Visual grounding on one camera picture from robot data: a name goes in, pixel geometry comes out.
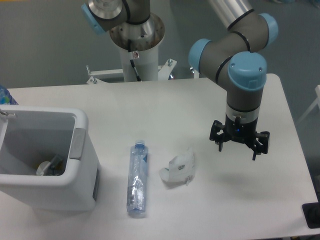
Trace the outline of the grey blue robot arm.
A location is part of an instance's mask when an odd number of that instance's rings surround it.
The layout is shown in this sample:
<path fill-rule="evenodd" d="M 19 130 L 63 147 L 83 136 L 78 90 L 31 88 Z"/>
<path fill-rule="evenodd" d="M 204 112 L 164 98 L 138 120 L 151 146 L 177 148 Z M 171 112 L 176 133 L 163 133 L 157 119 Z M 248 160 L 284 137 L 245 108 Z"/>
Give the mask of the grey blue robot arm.
<path fill-rule="evenodd" d="M 215 120 L 209 138 L 219 147 L 233 141 L 255 156 L 266 154 L 270 133 L 256 130 L 267 80 L 267 62 L 259 51 L 275 41 L 278 24 L 269 14 L 257 14 L 246 0 L 210 4 L 228 33 L 218 42 L 196 41 L 188 54 L 189 65 L 227 93 L 225 122 Z M 88 0 L 81 9 L 93 31 L 109 33 L 120 48 L 125 81 L 159 79 L 158 46 L 165 27 L 148 0 Z"/>

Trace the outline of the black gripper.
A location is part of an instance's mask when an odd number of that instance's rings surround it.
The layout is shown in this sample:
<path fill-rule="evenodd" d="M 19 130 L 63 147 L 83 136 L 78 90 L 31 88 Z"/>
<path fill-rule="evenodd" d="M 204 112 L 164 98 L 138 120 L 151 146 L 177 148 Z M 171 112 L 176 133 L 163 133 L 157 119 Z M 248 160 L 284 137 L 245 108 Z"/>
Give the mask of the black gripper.
<path fill-rule="evenodd" d="M 236 122 L 225 116 L 225 125 L 215 120 L 212 124 L 209 139 L 218 145 L 218 151 L 223 150 L 223 144 L 228 141 L 245 144 L 253 151 L 252 160 L 257 155 L 267 154 L 269 150 L 270 132 L 256 132 L 258 118 L 249 123 Z"/>

